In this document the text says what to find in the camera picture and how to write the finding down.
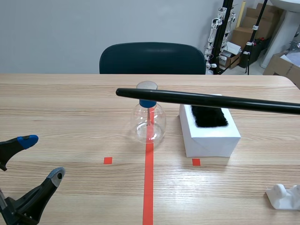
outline dark green chair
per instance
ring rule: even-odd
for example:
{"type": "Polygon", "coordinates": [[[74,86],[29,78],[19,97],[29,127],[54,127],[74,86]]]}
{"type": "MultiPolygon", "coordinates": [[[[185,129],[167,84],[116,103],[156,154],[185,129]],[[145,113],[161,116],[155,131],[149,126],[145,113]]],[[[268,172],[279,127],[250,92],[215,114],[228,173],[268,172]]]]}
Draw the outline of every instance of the dark green chair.
{"type": "Polygon", "coordinates": [[[101,74],[205,74],[204,55],[190,45],[142,42],[112,45],[101,55],[101,74]]]}

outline clear glass flask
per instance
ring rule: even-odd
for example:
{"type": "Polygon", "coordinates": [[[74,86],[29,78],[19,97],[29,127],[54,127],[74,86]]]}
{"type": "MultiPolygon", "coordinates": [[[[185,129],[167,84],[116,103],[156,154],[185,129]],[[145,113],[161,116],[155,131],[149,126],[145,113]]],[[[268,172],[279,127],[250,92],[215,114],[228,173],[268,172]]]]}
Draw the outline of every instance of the clear glass flask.
{"type": "MultiPolygon", "coordinates": [[[[157,89],[151,81],[144,81],[137,85],[139,89],[157,89]]],[[[140,100],[131,115],[133,136],[142,143],[158,143],[166,129],[166,115],[163,108],[155,101],[140,100]]]]}

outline white box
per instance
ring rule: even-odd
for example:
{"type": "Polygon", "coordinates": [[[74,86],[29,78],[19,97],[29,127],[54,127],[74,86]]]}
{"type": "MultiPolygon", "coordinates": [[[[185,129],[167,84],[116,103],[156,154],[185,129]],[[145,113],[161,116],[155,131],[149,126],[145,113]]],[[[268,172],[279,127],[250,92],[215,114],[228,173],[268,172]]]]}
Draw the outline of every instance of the white box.
{"type": "Polygon", "coordinates": [[[227,127],[197,127],[192,106],[180,105],[180,122],[187,157],[230,157],[240,140],[228,109],[222,109],[227,127]]]}

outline cardboard box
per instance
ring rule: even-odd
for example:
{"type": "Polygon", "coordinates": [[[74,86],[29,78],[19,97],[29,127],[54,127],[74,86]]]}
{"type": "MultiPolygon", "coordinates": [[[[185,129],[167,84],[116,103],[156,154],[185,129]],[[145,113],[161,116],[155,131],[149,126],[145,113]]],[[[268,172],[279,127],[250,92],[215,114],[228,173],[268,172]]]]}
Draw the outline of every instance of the cardboard box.
{"type": "Polygon", "coordinates": [[[227,127],[197,127],[190,105],[180,105],[180,122],[187,157],[230,157],[240,133],[228,109],[222,109],[227,127]]]}
{"type": "Polygon", "coordinates": [[[244,49],[247,42],[251,39],[252,32],[253,32],[252,29],[238,27],[238,28],[234,29],[234,31],[232,33],[232,39],[230,42],[240,46],[241,49],[244,49]]]}
{"type": "MultiPolygon", "coordinates": [[[[256,10],[258,10],[259,12],[261,11],[261,9],[263,8],[263,4],[262,3],[258,3],[256,10]]],[[[271,5],[266,5],[266,8],[264,10],[265,12],[271,12],[271,13],[278,13],[280,16],[283,14],[284,10],[281,8],[278,8],[276,6],[271,6],[271,5]]]]}
{"type": "Polygon", "coordinates": [[[263,75],[279,75],[290,79],[300,89],[300,67],[281,58],[284,53],[273,55],[263,75]]]}
{"type": "MultiPolygon", "coordinates": [[[[222,60],[220,58],[220,68],[221,69],[225,69],[227,68],[233,61],[235,61],[238,57],[240,56],[240,54],[234,55],[232,57],[226,57],[226,60],[222,60]]],[[[240,63],[240,59],[238,59],[235,63],[233,63],[229,68],[235,68],[238,64],[240,63]]]]}
{"type": "MultiPolygon", "coordinates": [[[[247,8],[246,16],[258,19],[260,14],[260,10],[257,10],[255,8],[247,8]]],[[[264,11],[262,15],[262,20],[268,21],[268,22],[278,22],[280,19],[279,13],[272,13],[264,11]]]]}
{"type": "MultiPolygon", "coordinates": [[[[257,22],[256,18],[246,16],[243,21],[242,27],[251,29],[256,24],[256,22],[257,22]]],[[[261,20],[255,38],[265,38],[265,39],[270,38],[275,31],[276,25],[277,24],[275,22],[268,22],[265,20],[261,20]]]]}

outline floor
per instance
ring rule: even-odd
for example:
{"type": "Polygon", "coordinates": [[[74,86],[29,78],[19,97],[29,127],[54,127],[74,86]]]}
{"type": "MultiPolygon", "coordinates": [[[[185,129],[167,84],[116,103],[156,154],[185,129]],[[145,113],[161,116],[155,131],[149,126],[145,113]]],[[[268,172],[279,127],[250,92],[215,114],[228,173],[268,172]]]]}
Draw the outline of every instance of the floor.
{"type": "MultiPolygon", "coordinates": [[[[258,61],[250,65],[249,75],[263,75],[265,69],[260,67],[261,60],[262,58],[260,58],[258,61]]],[[[246,69],[237,66],[233,69],[228,69],[224,74],[225,75],[247,75],[245,71],[246,69]]]]}

